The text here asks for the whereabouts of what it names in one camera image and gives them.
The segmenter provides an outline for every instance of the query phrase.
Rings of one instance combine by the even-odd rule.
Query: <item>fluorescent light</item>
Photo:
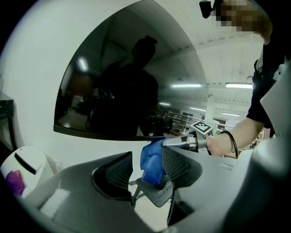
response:
[[[170,104],[168,103],[163,103],[163,102],[160,102],[161,105],[166,105],[166,106],[170,106]]]
[[[238,83],[238,82],[227,82],[227,88],[246,88],[246,89],[253,89],[253,85],[251,83]]]
[[[202,87],[201,84],[178,84],[172,85],[173,88],[180,88],[180,87]]]
[[[199,111],[206,111],[206,110],[199,109],[199,108],[194,108],[194,107],[191,107],[190,109],[199,110]]]
[[[87,63],[87,61],[86,61],[85,58],[80,57],[78,59],[78,66],[79,66],[80,70],[82,70],[82,71],[88,71],[88,63]]]
[[[223,112],[222,114],[223,115],[230,115],[230,116],[240,117],[240,115],[237,115],[237,114],[231,114],[231,113],[225,113],[225,112]]]

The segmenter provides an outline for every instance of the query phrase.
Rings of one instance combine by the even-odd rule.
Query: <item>wall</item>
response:
[[[55,101],[74,53],[105,19],[137,0],[42,0],[22,18],[0,58],[3,92],[15,100],[18,146],[38,147],[65,167],[133,151],[139,167],[147,142],[112,142],[53,132]]]

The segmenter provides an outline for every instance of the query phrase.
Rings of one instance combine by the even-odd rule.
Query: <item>blue cloth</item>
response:
[[[152,142],[142,148],[140,168],[144,170],[141,178],[143,182],[158,185],[161,183],[161,178],[166,175],[162,166],[162,142],[164,140]]]

